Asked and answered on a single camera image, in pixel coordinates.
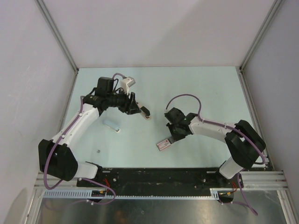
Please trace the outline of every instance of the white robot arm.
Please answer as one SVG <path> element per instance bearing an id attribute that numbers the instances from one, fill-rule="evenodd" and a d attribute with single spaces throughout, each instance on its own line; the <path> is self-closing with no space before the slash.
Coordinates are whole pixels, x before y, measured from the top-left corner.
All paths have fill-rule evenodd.
<path id="1" fill-rule="evenodd" d="M 81 99 L 80 110 L 69 124 L 51 140 L 43 139 L 39 143 L 40 170 L 65 181 L 72 178 L 93 179 L 98 166 L 79 161 L 73 150 L 86 129 L 109 107 L 118 107 L 128 115 L 141 113 L 145 119 L 150 119 L 149 110 L 139 106 L 135 94 L 129 93 L 129 87 L 134 83 L 133 78 L 124 78 L 118 91 L 112 78 L 99 78 L 98 86 Z"/>
<path id="2" fill-rule="evenodd" d="M 259 157 L 259 153 L 246 140 L 243 140 L 242 136 L 226 128 L 227 126 L 245 133 L 258 147 L 260 152 L 266 147 L 265 142 L 251 125 L 244 120 L 240 120 L 237 124 L 221 124 L 222 126 L 219 126 L 215 125 L 215 122 L 207 119 L 200 120 L 195 113 L 189 113 L 185 116 L 177 108 L 172 108 L 165 114 L 165 117 L 170 122 L 167 126 L 170 130 L 171 137 L 157 144 L 159 150 L 167 148 L 174 142 L 184 139 L 190 134 L 200 134 L 222 141 L 227 144 L 232 155 L 217 171 L 226 179 L 233 178 L 234 175 L 244 168 L 251 168 Z"/>

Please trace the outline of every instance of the label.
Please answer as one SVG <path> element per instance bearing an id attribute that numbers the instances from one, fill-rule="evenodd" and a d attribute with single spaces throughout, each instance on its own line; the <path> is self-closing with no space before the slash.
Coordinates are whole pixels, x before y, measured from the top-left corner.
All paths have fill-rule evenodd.
<path id="1" fill-rule="evenodd" d="M 165 139 L 164 141 L 161 141 L 157 144 L 157 147 L 160 151 L 166 149 L 169 146 L 171 146 L 171 143 L 168 141 L 168 139 Z"/>

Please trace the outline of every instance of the white wall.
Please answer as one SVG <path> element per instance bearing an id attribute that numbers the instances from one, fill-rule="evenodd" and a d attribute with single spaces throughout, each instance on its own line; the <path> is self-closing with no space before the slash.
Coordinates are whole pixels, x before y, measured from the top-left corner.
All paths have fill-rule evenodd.
<path id="1" fill-rule="evenodd" d="M 269 152 L 299 210 L 299 1 L 285 1 L 245 75 Z"/>
<path id="2" fill-rule="evenodd" d="M 17 224 L 74 72 L 33 0 L 0 1 L 0 30 L 0 223 Z"/>
<path id="3" fill-rule="evenodd" d="M 274 0 L 45 0 L 79 68 L 238 66 Z"/>

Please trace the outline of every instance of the red wire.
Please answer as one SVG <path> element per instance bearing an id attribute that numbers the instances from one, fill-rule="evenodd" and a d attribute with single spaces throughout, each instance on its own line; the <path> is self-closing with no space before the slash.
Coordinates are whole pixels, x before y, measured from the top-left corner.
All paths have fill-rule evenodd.
<path id="1" fill-rule="evenodd" d="M 108 186 L 108 187 L 110 187 L 110 184 L 109 184 L 109 182 L 108 182 L 108 180 L 105 178 L 104 179 L 104 181 L 105 181 L 105 183 L 106 183 L 106 185 Z"/>
<path id="2" fill-rule="evenodd" d="M 233 187 L 235 188 L 235 190 L 234 190 L 233 192 L 236 192 L 237 189 L 238 189 L 238 188 L 237 188 L 237 185 L 236 185 L 235 182 L 233 182 L 233 181 L 232 181 L 232 184 L 233 184 Z"/>

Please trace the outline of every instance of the light blue tabletop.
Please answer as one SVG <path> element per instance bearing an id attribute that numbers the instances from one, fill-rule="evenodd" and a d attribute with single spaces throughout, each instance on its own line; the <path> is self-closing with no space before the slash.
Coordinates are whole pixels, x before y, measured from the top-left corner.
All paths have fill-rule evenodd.
<path id="1" fill-rule="evenodd" d="M 156 144 L 170 137 L 164 110 L 169 100 L 190 93 L 202 102 L 201 115 L 220 122 L 252 124 L 235 67 L 147 67 L 147 68 L 88 68 L 80 69 L 66 124 L 79 109 L 81 95 L 96 87 L 99 77 L 112 77 L 116 72 L 131 76 L 136 84 L 130 91 L 152 115 L 147 121 L 141 115 L 126 115 L 109 108 L 84 133 L 74 154 L 77 160 L 103 167 L 119 168 L 182 168 L 218 167 L 230 157 L 226 144 L 205 136 L 191 135 L 171 147 L 159 151 Z M 173 101 L 185 115 L 197 113 L 198 102 L 191 97 Z M 119 133 L 103 125 L 108 119 L 117 124 Z"/>

